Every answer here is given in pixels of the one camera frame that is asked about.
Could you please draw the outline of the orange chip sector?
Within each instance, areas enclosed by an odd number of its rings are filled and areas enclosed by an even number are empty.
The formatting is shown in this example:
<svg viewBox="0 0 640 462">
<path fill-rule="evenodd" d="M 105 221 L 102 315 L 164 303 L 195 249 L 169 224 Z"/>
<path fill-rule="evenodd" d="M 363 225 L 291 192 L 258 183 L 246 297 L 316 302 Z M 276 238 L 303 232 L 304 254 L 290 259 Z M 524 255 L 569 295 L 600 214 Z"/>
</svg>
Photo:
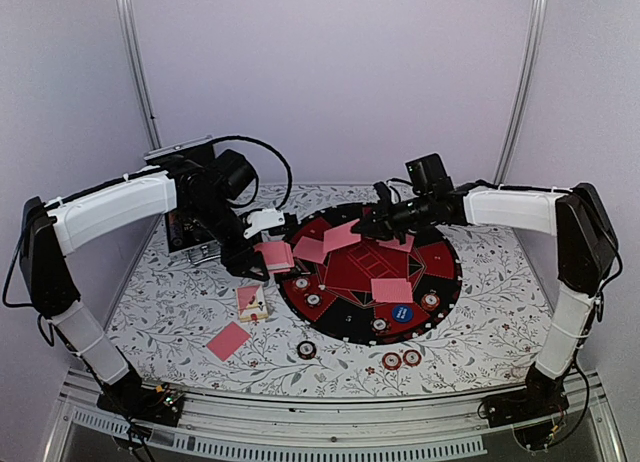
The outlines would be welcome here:
<svg viewBox="0 0 640 462">
<path fill-rule="evenodd" d="M 296 278 L 293 282 L 293 288 L 299 292 L 307 291 L 310 285 L 311 285 L 311 282 L 307 277 Z"/>
<path fill-rule="evenodd" d="M 440 305 L 440 298 L 435 293 L 427 293 L 421 298 L 420 305 L 426 311 L 434 311 Z"/>
</svg>

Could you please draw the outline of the single pink playing card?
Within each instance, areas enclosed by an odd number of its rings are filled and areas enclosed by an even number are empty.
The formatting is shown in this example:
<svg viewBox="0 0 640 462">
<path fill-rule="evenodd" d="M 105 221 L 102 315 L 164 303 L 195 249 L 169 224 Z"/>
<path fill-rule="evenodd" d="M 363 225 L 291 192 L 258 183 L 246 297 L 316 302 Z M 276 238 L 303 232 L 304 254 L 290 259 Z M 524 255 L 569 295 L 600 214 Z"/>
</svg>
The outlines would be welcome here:
<svg viewBox="0 0 640 462">
<path fill-rule="evenodd" d="M 316 264 L 323 264 L 326 258 L 323 242 L 306 236 L 299 239 L 292 253 L 295 258 Z"/>
</svg>

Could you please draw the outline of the pink playing card deck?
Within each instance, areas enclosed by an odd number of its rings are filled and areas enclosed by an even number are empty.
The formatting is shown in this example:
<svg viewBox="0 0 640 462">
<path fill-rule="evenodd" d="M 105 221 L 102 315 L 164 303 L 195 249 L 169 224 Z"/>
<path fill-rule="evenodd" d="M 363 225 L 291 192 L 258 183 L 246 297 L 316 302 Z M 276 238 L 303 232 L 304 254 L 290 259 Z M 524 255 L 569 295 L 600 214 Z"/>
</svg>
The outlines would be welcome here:
<svg viewBox="0 0 640 462">
<path fill-rule="evenodd" d="M 292 249 L 285 241 L 269 241 L 254 246 L 263 256 L 266 268 L 271 273 L 284 272 L 295 266 Z"/>
</svg>

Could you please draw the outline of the dark chip bottom sector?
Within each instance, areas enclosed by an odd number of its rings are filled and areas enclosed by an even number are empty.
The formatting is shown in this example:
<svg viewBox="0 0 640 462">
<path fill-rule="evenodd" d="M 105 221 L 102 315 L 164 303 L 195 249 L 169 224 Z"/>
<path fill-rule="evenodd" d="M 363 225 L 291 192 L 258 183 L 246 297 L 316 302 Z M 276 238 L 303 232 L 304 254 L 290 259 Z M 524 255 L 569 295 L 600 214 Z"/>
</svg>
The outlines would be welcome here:
<svg viewBox="0 0 640 462">
<path fill-rule="evenodd" d="M 383 334 L 390 330 L 390 322 L 384 318 L 375 318 L 371 321 L 371 328 L 376 334 Z"/>
</svg>

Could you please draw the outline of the blue small blind button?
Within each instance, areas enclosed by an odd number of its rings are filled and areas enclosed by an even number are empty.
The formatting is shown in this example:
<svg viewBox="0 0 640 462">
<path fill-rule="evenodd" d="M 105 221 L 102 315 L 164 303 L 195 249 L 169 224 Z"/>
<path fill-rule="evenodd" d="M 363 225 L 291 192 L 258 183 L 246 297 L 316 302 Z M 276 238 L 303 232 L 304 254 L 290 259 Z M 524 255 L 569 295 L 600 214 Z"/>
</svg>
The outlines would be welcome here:
<svg viewBox="0 0 640 462">
<path fill-rule="evenodd" d="M 398 304 L 392 309 L 392 318 L 398 323 L 411 322 L 414 317 L 413 309 L 409 305 Z"/>
</svg>

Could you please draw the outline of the dark chip sector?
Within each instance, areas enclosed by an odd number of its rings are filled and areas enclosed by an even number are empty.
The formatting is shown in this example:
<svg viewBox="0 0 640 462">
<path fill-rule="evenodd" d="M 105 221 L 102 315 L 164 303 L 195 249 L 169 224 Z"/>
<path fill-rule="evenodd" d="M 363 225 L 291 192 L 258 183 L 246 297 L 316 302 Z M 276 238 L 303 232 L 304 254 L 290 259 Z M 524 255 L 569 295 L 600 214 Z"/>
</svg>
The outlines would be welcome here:
<svg viewBox="0 0 640 462">
<path fill-rule="evenodd" d="M 390 330 L 390 322 L 384 318 L 375 318 L 371 321 L 371 328 L 376 334 L 383 334 Z"/>
<path fill-rule="evenodd" d="M 309 307 L 318 307 L 322 304 L 322 297 L 318 294 L 308 294 L 305 297 L 305 304 Z"/>
</svg>

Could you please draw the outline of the pink card sector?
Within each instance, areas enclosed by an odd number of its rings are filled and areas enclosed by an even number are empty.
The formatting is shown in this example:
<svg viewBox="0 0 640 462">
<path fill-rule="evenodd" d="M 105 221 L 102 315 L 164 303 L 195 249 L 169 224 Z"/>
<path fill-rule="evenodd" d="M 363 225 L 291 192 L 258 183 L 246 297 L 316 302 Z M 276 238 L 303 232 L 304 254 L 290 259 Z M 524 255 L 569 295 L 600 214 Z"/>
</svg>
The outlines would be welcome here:
<svg viewBox="0 0 640 462">
<path fill-rule="evenodd" d="M 412 303 L 412 285 L 406 278 L 376 278 L 371 280 L 373 300 L 378 303 Z"/>
</svg>

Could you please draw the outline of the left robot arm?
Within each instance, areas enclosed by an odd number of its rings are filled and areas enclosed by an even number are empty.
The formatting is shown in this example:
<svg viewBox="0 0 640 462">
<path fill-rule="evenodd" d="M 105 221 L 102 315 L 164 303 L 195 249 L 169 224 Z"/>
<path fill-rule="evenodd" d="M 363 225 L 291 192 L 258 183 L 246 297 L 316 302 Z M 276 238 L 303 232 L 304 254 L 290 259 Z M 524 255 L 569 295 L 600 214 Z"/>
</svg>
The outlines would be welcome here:
<svg viewBox="0 0 640 462">
<path fill-rule="evenodd" d="M 177 426 L 183 410 L 180 390 L 162 383 L 144 384 L 134 365 L 106 335 L 104 324 L 82 300 L 72 276 L 76 253 L 97 251 L 130 225 L 176 213 L 194 222 L 217 243 L 219 259 L 232 276 L 264 282 L 269 273 L 256 245 L 261 234 L 285 226 L 280 206 L 239 214 L 238 197 L 248 186 L 258 188 L 259 176 L 241 153 L 216 146 L 252 144 L 286 159 L 275 147 L 243 135 L 201 138 L 148 152 L 144 166 L 97 186 L 48 202 L 25 202 L 16 247 L 8 270 L 19 271 L 28 299 L 3 305 L 32 308 L 47 339 L 58 336 L 85 366 L 100 389 L 100 409 L 138 422 Z"/>
</svg>

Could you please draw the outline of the orange chip stack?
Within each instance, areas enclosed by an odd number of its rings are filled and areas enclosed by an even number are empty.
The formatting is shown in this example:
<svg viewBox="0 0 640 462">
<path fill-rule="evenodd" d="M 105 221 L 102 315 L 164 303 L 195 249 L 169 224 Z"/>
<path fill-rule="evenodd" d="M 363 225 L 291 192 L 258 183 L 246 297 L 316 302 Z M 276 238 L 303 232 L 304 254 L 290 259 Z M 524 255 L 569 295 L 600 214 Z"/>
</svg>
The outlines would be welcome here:
<svg viewBox="0 0 640 462">
<path fill-rule="evenodd" d="M 394 352 L 387 352 L 383 355 L 381 363 L 386 370 L 398 370 L 402 365 L 402 357 Z"/>
</svg>

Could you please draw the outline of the dark brown chip stack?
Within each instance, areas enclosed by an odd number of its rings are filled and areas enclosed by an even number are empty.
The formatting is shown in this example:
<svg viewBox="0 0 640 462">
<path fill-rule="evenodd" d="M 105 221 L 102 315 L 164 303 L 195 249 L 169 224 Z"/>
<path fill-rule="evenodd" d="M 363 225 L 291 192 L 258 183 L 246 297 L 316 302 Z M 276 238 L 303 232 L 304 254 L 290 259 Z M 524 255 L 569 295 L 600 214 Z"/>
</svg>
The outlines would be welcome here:
<svg viewBox="0 0 640 462">
<path fill-rule="evenodd" d="M 296 351 L 301 359 L 310 360 L 316 356 L 317 348 L 311 341 L 302 341 L 297 345 Z"/>
</svg>

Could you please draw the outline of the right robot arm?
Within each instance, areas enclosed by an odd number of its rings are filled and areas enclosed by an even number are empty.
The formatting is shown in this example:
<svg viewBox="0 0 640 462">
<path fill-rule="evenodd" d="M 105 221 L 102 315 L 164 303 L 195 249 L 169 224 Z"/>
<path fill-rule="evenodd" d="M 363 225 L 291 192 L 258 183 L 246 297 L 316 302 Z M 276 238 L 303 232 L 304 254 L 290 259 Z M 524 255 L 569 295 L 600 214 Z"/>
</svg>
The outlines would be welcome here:
<svg viewBox="0 0 640 462">
<path fill-rule="evenodd" d="M 403 241 L 410 231 L 436 225 L 501 226 L 551 237 L 555 254 L 543 257 L 534 239 L 524 241 L 538 282 L 555 295 L 551 325 L 528 369 L 523 389 L 481 401 L 479 414 L 492 427 L 521 423 L 514 437 L 530 453 L 560 445 L 574 431 L 563 420 L 533 426 L 554 412 L 565 415 L 564 380 L 578 370 L 579 351 L 604 313 L 604 289 L 623 272 L 619 242 L 597 189 L 582 182 L 571 188 L 491 184 L 454 185 L 441 157 L 407 162 L 414 198 L 395 202 L 384 182 L 379 200 L 353 228 L 368 238 Z"/>
</svg>

